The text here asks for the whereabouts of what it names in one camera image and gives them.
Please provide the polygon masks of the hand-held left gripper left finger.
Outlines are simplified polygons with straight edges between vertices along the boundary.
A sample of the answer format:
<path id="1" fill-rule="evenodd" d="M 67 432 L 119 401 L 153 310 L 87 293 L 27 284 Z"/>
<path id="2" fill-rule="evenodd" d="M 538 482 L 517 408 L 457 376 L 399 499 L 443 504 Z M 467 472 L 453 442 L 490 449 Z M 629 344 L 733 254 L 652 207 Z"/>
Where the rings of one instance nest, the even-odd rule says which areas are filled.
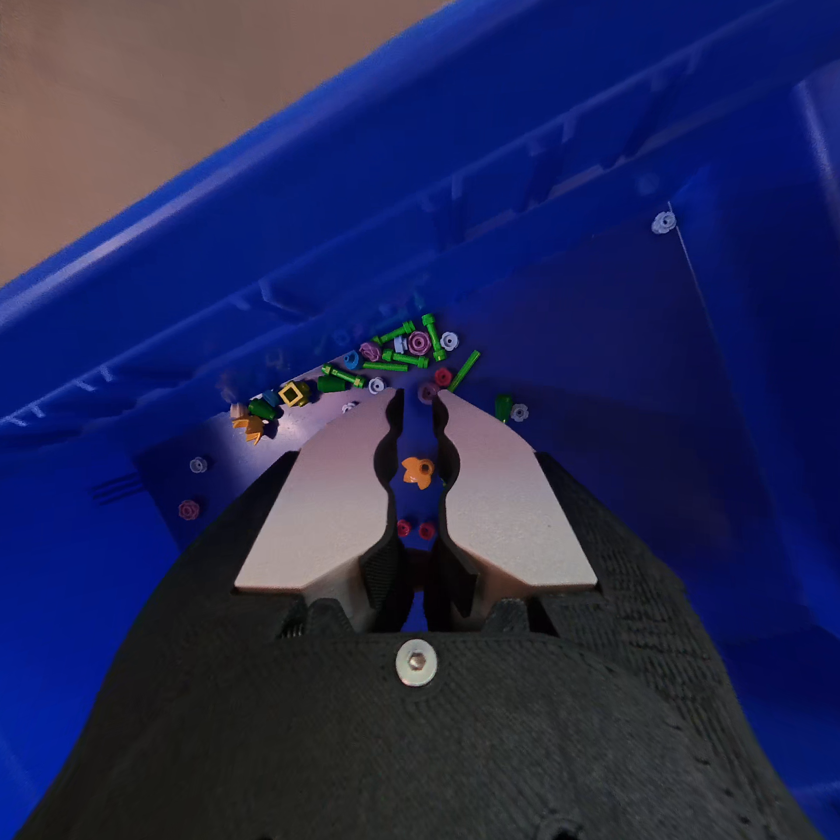
<path id="1" fill-rule="evenodd" d="M 404 391 L 342 414 L 296 453 L 234 583 L 237 593 L 332 599 L 345 615 L 407 615 L 414 592 L 396 532 Z"/>

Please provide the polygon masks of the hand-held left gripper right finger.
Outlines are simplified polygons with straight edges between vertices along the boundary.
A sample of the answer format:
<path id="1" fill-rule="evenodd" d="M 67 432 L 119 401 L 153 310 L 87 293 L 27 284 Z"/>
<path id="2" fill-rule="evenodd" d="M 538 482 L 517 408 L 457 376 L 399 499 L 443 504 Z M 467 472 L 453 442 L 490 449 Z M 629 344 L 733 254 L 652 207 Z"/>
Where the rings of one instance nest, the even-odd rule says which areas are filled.
<path id="1" fill-rule="evenodd" d="M 432 412 L 443 485 L 434 557 L 454 613 L 594 590 L 596 572 L 533 447 L 450 391 Z"/>

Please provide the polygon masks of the blue plastic bin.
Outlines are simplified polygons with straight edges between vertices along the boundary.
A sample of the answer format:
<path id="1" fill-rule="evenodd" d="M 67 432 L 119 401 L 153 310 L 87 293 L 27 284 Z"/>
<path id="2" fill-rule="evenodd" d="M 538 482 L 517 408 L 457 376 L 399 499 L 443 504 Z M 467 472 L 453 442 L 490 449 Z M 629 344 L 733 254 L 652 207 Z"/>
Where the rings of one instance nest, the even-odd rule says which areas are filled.
<path id="1" fill-rule="evenodd" d="M 2 289 L 2 838 L 838 838 L 838 2 L 456 2 Z"/>

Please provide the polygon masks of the pile of small toy bricks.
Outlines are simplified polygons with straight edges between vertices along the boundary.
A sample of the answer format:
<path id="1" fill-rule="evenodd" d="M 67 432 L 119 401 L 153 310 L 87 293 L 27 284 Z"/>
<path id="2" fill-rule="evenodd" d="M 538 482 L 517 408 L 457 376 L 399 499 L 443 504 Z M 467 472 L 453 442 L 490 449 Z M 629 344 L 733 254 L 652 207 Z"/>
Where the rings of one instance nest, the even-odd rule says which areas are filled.
<path id="1" fill-rule="evenodd" d="M 446 357 L 436 361 L 427 326 L 415 317 L 387 341 L 362 343 L 332 367 L 317 367 L 230 407 L 181 437 L 167 456 L 171 488 L 159 483 L 157 504 L 179 549 L 270 464 L 297 450 L 339 411 L 361 404 L 362 393 L 386 387 L 406 393 L 402 451 L 417 458 L 434 449 L 428 407 L 475 355 L 458 394 L 503 422 L 526 423 L 537 450 L 582 449 L 596 455 L 628 428 L 661 423 L 662 390 L 643 310 L 677 270 L 676 217 L 666 209 L 652 224 L 634 220 L 538 266 L 454 300 L 434 315 L 432 329 Z"/>

